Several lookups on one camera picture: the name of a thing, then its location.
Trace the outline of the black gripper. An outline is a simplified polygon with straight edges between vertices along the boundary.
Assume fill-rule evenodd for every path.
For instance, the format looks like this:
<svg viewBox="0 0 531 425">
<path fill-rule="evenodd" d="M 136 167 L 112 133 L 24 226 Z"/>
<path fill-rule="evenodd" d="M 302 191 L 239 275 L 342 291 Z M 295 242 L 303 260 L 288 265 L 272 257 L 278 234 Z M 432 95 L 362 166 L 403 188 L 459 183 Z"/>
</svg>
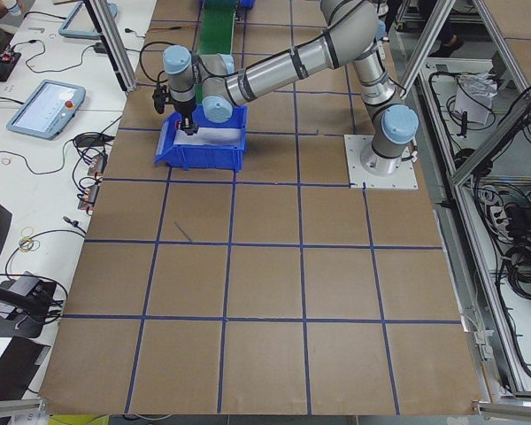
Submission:
<svg viewBox="0 0 531 425">
<path fill-rule="evenodd" d="M 196 134 L 199 126 L 193 119 L 193 112 L 196 110 L 196 100 L 189 99 L 188 101 L 174 101 L 174 108 L 181 115 L 180 130 L 187 134 L 187 128 L 190 128 L 190 134 Z"/>
</svg>

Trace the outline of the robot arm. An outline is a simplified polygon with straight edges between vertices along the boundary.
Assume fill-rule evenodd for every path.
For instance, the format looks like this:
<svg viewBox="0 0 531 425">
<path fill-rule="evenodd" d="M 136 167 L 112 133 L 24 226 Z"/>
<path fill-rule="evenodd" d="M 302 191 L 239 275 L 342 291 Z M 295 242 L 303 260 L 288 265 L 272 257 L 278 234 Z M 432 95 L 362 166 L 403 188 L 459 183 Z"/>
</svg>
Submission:
<svg viewBox="0 0 531 425">
<path fill-rule="evenodd" d="M 359 155 L 361 166 L 373 175 L 393 174 L 417 132 L 419 118 L 403 103 L 399 84 L 381 62 L 376 7 L 370 1 L 322 1 L 319 7 L 327 23 L 319 35 L 240 70 L 229 55 L 196 54 L 182 45 L 166 48 L 166 85 L 157 86 L 152 96 L 156 111 L 172 105 L 180 114 L 181 130 L 193 135 L 198 130 L 193 118 L 198 105 L 206 119 L 221 124 L 236 106 L 325 69 L 352 64 L 375 129 Z"/>
</svg>

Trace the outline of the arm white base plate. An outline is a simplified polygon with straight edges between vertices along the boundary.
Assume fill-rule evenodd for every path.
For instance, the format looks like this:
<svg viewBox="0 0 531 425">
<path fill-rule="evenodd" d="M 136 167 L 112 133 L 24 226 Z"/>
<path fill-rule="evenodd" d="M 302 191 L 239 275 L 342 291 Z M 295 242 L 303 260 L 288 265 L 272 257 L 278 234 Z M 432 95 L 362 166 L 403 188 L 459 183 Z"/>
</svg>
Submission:
<svg viewBox="0 0 531 425">
<path fill-rule="evenodd" d="M 371 135 L 345 135 L 345 154 L 352 189 L 416 190 L 419 188 L 407 147 L 398 158 L 381 158 Z"/>
</svg>

